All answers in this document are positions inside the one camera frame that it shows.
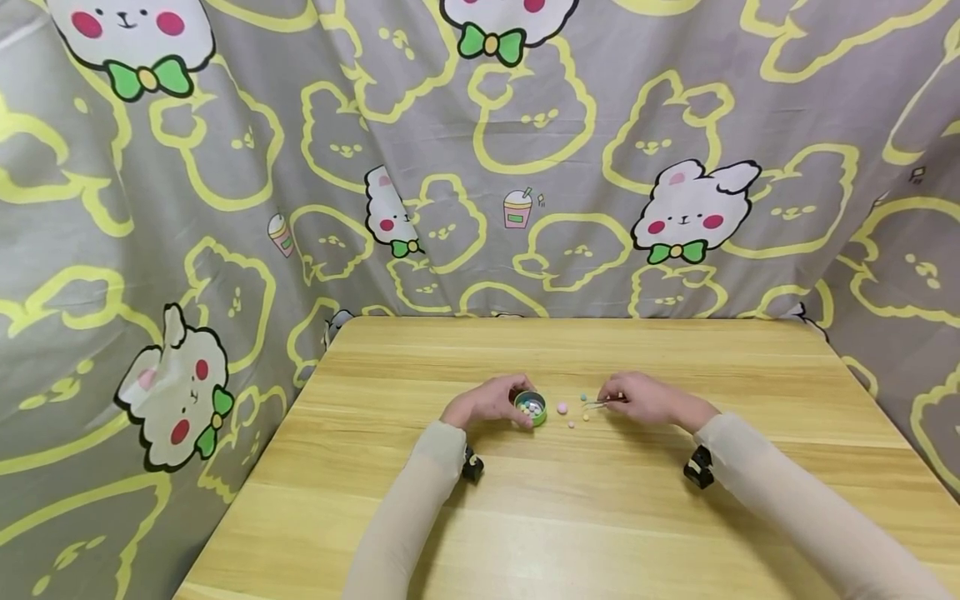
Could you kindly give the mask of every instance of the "bunny ear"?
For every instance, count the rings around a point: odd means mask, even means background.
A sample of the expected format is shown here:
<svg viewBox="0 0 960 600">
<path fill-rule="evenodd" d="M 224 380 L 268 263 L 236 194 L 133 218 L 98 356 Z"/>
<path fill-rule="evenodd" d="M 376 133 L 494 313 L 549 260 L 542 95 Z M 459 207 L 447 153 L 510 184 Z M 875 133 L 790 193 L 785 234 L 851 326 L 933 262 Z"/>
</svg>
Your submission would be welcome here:
<svg viewBox="0 0 960 600">
<path fill-rule="evenodd" d="M 160 366 L 160 348 L 150 346 L 140 350 L 133 359 L 133 364 L 124 375 L 120 387 L 117 388 L 117 402 L 130 407 L 135 417 L 141 417 L 140 407 L 150 395 L 156 379 L 156 370 Z"/>
<path fill-rule="evenodd" d="M 717 180 L 717 189 L 721 192 L 739 194 L 760 177 L 760 165 L 752 160 L 744 160 L 729 167 L 717 169 L 710 173 L 710 176 Z"/>
<path fill-rule="evenodd" d="M 696 158 L 678 162 L 672 167 L 667 167 L 657 175 L 657 185 L 678 185 L 685 181 L 695 180 L 704 175 L 704 165 Z"/>
<path fill-rule="evenodd" d="M 179 304 L 167 304 L 163 311 L 163 345 L 179 348 L 186 339 L 186 323 Z"/>
<path fill-rule="evenodd" d="M 367 183 L 367 194 L 371 194 L 372 189 L 380 187 L 393 187 L 394 183 L 390 181 L 390 174 L 387 173 L 387 167 L 380 165 L 370 171 L 364 178 Z"/>
</svg>

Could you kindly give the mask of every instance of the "table surface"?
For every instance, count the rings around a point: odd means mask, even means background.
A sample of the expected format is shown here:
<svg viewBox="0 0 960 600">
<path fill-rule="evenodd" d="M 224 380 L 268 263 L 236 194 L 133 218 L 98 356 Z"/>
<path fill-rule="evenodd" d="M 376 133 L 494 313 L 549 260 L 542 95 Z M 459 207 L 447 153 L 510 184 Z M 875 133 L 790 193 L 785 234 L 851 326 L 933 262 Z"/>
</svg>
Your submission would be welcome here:
<svg viewBox="0 0 960 600">
<path fill-rule="evenodd" d="M 832 597 L 720 486 L 687 485 L 689 436 L 580 420 L 580 394 L 633 369 L 748 420 L 960 595 L 960 509 L 803 324 L 362 317 L 338 334 L 176 598 L 339 598 L 422 429 L 459 392 L 519 371 L 571 414 L 551 410 L 532 434 L 470 432 L 484 476 L 444 505 L 411 599 Z"/>
</svg>

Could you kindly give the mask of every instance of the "left hand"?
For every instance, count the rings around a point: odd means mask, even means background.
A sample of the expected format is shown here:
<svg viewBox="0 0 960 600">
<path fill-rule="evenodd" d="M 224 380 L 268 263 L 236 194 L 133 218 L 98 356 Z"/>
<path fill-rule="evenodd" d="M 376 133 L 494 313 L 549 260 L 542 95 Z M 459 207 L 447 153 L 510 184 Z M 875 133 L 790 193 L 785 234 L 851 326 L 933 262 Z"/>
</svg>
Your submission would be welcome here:
<svg viewBox="0 0 960 600">
<path fill-rule="evenodd" d="M 524 429 L 530 429 L 534 426 L 533 420 L 514 406 L 511 395 L 512 392 L 533 392 L 536 389 L 523 373 L 494 377 L 453 398 L 440 420 L 464 431 L 476 421 L 500 419 L 509 419 Z"/>
</svg>

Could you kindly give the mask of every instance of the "cartoon bunny print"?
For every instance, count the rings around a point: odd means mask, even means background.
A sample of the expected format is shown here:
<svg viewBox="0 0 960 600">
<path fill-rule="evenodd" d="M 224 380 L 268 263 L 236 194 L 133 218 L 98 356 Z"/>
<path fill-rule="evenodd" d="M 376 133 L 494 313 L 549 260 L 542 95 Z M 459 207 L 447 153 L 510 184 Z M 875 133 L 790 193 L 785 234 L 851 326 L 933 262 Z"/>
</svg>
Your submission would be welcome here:
<svg viewBox="0 0 960 600">
<path fill-rule="evenodd" d="M 523 60 L 564 28 L 579 0 L 441 0 L 444 19 L 460 30 L 457 51 L 465 59 L 497 57 L 505 66 Z"/>
<path fill-rule="evenodd" d="M 665 169 L 634 225 L 634 244 L 650 252 L 651 265 L 668 258 L 703 262 L 707 251 L 727 241 L 750 214 L 747 190 L 759 175 L 752 160 L 708 174 L 696 159 Z"/>
<path fill-rule="evenodd" d="M 394 183 L 383 165 L 366 176 L 367 182 L 367 229 L 377 242 L 390 246 L 395 258 L 403 258 L 413 252 L 423 252 L 420 240 L 403 201 L 396 192 Z"/>
<path fill-rule="evenodd" d="M 189 97 L 189 74 L 215 52 L 200 0 L 48 0 L 48 7 L 73 56 L 107 73 L 124 102 L 145 92 Z"/>
<path fill-rule="evenodd" d="M 233 396 L 217 334 L 187 325 L 177 304 L 167 304 L 163 320 L 163 347 L 140 350 L 114 401 L 141 425 L 147 470 L 173 471 L 194 452 L 204 460 L 213 455 Z"/>
<path fill-rule="evenodd" d="M 820 336 L 824 338 L 825 342 L 830 341 L 830 338 L 827 335 L 827 332 L 822 327 L 817 325 L 816 321 L 806 316 L 806 306 L 804 305 L 803 302 L 799 302 L 796 306 L 791 308 L 789 312 L 787 312 L 785 315 L 783 315 L 780 318 L 787 319 L 789 321 L 796 321 L 799 323 L 807 324 L 810 327 L 812 327 L 817 333 L 819 333 Z"/>
</svg>

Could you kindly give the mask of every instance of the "white bunny face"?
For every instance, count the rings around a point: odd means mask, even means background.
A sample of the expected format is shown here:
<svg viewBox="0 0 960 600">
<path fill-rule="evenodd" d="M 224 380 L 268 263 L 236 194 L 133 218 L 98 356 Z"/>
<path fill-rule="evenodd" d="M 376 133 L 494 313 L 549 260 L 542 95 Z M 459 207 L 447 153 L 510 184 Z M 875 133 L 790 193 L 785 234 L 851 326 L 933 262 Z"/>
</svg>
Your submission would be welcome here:
<svg viewBox="0 0 960 600">
<path fill-rule="evenodd" d="M 367 202 L 367 229 L 376 241 L 388 246 L 394 242 L 416 242 L 417 231 L 410 224 L 410 216 L 387 175 L 387 168 L 379 166 L 373 169 L 367 174 L 366 181 L 367 198 L 370 199 Z"/>
<path fill-rule="evenodd" d="M 163 348 L 137 354 L 116 401 L 142 423 L 148 468 L 172 470 L 190 459 L 207 428 L 222 423 L 215 417 L 214 395 L 226 393 L 228 372 L 213 331 L 187 326 L 176 304 L 168 305 L 164 319 Z"/>
<path fill-rule="evenodd" d="M 703 251 L 723 244 L 747 218 L 751 206 L 747 189 L 759 175 L 760 167 L 751 160 L 708 175 L 694 159 L 664 170 L 634 225 L 636 246 L 661 247 L 671 252 L 669 257 L 701 262 Z M 699 247 L 687 246 L 691 243 Z M 650 260 L 662 262 L 660 252 L 651 252 Z"/>
<path fill-rule="evenodd" d="M 443 0 L 447 21 L 458 27 L 477 25 L 487 34 L 522 29 L 525 45 L 539 46 L 555 36 L 577 8 L 579 0 Z"/>
<path fill-rule="evenodd" d="M 71 52 L 102 68 L 114 60 L 132 69 L 180 57 L 188 71 L 213 56 L 213 33 L 199 0 L 48 0 Z"/>
</svg>

